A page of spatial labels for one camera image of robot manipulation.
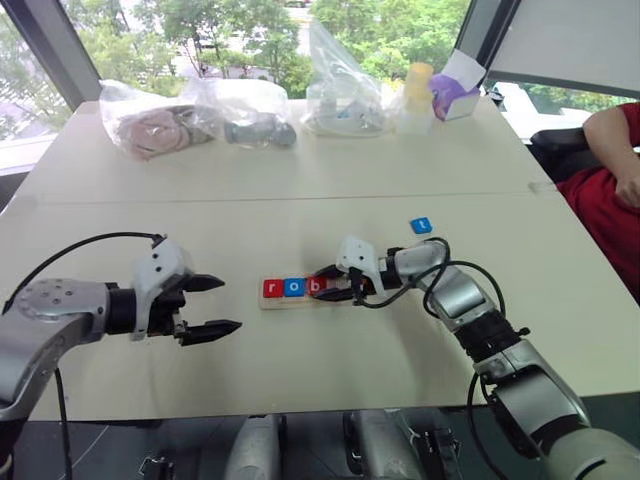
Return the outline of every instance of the purple object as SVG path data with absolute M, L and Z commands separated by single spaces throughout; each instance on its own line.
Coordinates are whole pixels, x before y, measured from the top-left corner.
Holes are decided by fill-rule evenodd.
M 475 100 L 473 102 L 471 100 L 480 96 L 478 87 L 473 87 L 467 92 L 456 80 L 441 73 L 431 77 L 429 88 L 433 92 L 433 111 L 440 120 L 451 120 L 462 116 L 460 114 L 456 114 L 453 117 L 447 115 L 454 100 L 464 98 L 469 100 L 469 105 L 475 107 Z

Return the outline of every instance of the black chair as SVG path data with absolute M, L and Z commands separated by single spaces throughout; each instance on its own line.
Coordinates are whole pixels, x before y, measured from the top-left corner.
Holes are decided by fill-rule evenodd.
M 529 151 L 555 183 L 602 164 L 589 150 L 582 128 L 541 130 L 531 137 Z

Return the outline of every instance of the blue block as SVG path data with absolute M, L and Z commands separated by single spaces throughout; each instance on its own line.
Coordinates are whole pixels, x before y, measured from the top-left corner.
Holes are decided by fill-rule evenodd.
M 307 289 L 307 281 L 304 278 L 285 278 L 284 279 L 284 296 L 285 297 L 304 297 Z
M 411 220 L 410 223 L 414 233 L 431 233 L 433 231 L 431 222 L 427 217 L 416 218 L 415 220 Z

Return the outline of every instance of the person's arm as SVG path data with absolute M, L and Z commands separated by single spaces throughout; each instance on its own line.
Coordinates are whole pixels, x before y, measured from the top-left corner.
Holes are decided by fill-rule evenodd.
M 633 151 L 624 112 L 614 107 L 595 113 L 585 122 L 584 133 L 591 151 L 618 180 L 618 196 L 640 207 L 640 159 Z

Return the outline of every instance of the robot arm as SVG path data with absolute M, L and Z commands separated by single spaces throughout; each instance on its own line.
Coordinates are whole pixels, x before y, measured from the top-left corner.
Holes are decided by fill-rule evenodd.
M 632 478 L 631 472 L 639 472 L 640 452 L 611 433 L 590 428 L 580 398 L 522 338 L 528 329 L 516 332 L 491 297 L 456 266 L 440 272 L 438 265 L 449 263 L 445 242 L 430 239 L 406 249 L 392 248 L 381 259 L 373 252 L 373 246 L 347 237 L 335 266 L 319 274 L 347 275 L 350 289 L 315 297 L 355 297 L 354 304 L 363 305 L 368 294 L 386 298 L 382 289 L 415 286 L 428 292 L 425 305 L 456 336 L 480 381 L 495 386 L 487 402 L 518 453 L 543 458 L 552 478 Z
M 222 285 L 195 274 L 187 252 L 165 238 L 139 262 L 133 288 L 58 278 L 21 290 L 0 319 L 0 467 L 69 349 L 104 334 L 129 333 L 134 341 L 172 335 L 182 346 L 217 340 L 241 324 L 218 320 L 190 327 L 179 309 L 185 291 Z

